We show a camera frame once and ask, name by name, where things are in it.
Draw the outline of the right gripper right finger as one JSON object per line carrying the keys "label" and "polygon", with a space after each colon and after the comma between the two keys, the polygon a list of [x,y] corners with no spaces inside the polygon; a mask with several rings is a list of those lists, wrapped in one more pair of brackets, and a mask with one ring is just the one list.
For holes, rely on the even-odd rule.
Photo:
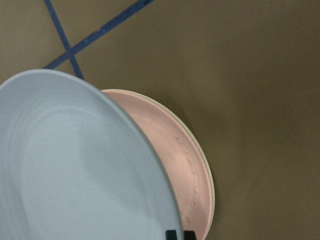
{"label": "right gripper right finger", "polygon": [[196,240],[196,234],[193,230],[183,231],[184,240]]}

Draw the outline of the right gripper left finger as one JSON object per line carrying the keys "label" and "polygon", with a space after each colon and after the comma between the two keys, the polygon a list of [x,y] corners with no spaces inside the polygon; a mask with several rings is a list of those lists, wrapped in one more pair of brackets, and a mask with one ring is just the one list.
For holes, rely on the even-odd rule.
{"label": "right gripper left finger", "polygon": [[170,229],[165,232],[166,240],[177,240],[177,232],[175,229]]}

